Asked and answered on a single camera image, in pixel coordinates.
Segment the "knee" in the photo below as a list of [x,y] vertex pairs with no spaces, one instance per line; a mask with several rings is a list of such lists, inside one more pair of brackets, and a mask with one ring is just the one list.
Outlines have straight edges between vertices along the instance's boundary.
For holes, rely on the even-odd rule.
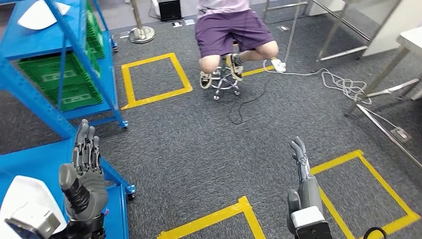
[[218,65],[219,65],[219,61],[208,61],[208,60],[204,60],[204,59],[199,60],[199,66],[201,68],[201,71],[203,71],[207,74],[215,71],[217,69]]
[[259,50],[259,53],[264,59],[271,59],[278,55],[278,45],[275,41],[263,45]]
[[273,47],[267,48],[262,55],[265,59],[271,59],[278,55],[278,45],[275,45]]

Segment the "purple shorts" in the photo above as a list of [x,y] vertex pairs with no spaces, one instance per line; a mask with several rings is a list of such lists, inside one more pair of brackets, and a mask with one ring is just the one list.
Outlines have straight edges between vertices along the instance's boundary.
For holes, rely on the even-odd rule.
[[195,26],[195,35],[201,58],[233,52],[233,40],[240,51],[274,41],[264,21],[251,9],[203,16]]

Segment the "black box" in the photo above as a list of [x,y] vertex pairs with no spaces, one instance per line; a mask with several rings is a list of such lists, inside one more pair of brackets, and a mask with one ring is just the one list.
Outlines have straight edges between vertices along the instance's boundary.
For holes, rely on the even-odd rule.
[[158,0],[162,21],[169,21],[182,18],[180,11],[180,0]]

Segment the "person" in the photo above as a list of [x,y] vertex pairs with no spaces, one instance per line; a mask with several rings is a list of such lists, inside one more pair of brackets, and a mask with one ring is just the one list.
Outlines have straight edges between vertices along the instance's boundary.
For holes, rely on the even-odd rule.
[[[200,85],[211,85],[211,74],[227,55],[233,78],[242,80],[247,61],[270,59],[278,54],[278,45],[264,21],[249,6],[248,0],[199,0],[195,36],[201,52]],[[233,54],[233,40],[240,54]]]

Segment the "sneaker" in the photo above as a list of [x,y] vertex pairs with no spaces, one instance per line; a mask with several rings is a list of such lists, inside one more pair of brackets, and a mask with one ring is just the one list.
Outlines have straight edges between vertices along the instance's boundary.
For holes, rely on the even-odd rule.
[[201,86],[202,89],[208,89],[208,87],[210,87],[211,85],[211,74],[207,74],[203,71],[201,71],[200,73],[200,78],[199,78],[199,85]]
[[243,66],[236,65],[236,63],[234,62],[234,58],[237,55],[238,54],[228,54],[226,57],[226,62],[227,62],[227,65],[231,69],[231,75],[233,76],[233,78],[235,78],[238,81],[242,81]]

